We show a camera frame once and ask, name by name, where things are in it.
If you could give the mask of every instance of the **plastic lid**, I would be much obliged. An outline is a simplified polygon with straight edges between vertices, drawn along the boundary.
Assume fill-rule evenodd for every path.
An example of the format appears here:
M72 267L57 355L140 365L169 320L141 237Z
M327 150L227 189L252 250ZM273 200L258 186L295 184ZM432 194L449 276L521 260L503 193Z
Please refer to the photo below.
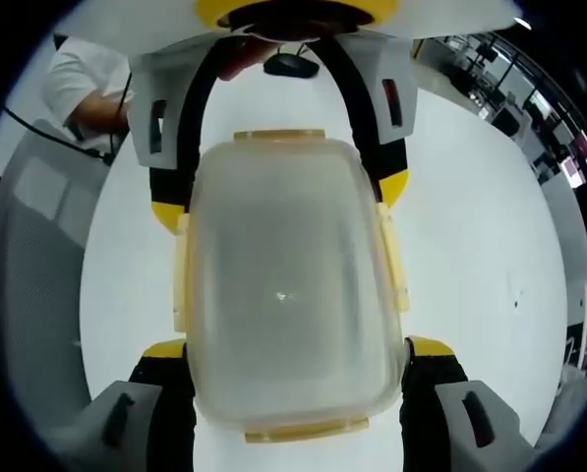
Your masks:
M359 418L397 393L397 314L354 148L319 138L212 148L188 248L188 355L207 418L245 429Z

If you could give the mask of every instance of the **white shirt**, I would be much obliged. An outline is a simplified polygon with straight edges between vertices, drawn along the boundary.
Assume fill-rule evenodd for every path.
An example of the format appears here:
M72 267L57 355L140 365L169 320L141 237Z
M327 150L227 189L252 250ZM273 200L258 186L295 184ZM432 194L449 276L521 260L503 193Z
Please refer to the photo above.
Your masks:
M61 124L90 93L119 101L129 79L127 57L106 47L69 37L50 61L42 88L46 106ZM128 90L125 101L132 97ZM85 138L98 136L81 129Z

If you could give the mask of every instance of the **white table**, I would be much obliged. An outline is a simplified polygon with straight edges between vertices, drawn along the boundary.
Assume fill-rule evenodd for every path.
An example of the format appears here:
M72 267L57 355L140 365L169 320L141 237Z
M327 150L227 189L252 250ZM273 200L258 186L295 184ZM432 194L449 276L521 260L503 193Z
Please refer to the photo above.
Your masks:
M324 71L304 82L254 67L215 87L203 147L238 130L291 126L321 127L351 143L344 105ZM407 150L409 184L392 209L411 301L403 331L450 345L468 377L518 413L521 433L534 443L556 394L566 331L563 265L540 187L510 139L425 91ZM150 345L179 337L173 251L127 139L100 196L84 263L81 335L92 397L126 380ZM399 406L362 433L272 445L247 445L200 417L195 470L401 470Z

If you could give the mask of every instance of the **ceiling light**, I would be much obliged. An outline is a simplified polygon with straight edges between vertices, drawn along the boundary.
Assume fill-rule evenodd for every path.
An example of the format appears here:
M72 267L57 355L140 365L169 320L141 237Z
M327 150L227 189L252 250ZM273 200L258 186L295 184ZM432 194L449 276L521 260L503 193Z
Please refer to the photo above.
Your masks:
M526 21L524 21L522 18L514 18L514 20L521 26L527 28L528 30L531 30L531 25L529 25Z

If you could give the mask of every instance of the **cable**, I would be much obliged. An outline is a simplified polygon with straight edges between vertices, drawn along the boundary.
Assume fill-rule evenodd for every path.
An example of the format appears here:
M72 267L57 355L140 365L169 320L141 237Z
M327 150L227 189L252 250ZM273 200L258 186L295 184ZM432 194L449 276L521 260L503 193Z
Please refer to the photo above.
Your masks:
M120 101L118 102L118 108L116 108L116 120L118 121L118 117L120 116L120 110L122 110L123 105L125 104L125 97L127 96L127 90L129 89L129 85L132 82L132 73L129 73L129 77L127 78L127 83L125 83L125 88L123 88L123 93L120 95ZM112 156L116 157L116 149L114 149L114 134L109 134L109 150L112 153Z
M101 154L98 150L96 150L96 149L83 149L82 147L75 146L72 143L69 143L65 140L61 140L55 136L49 135L48 133L43 132L38 128L35 128L35 126L30 124L29 122L23 120L20 116L18 116L16 113L11 111L8 107L5 106L3 109L4 109L5 113L7 113L9 116L11 116L14 120L16 120L22 126L27 128L29 131L32 131L33 133L36 133L39 136L42 136L43 138L47 139L48 141L52 141L53 143L57 143L59 145L65 146L66 148L70 148L72 150L77 150L78 152L81 152L89 157L94 157L95 159L103 159L103 154Z

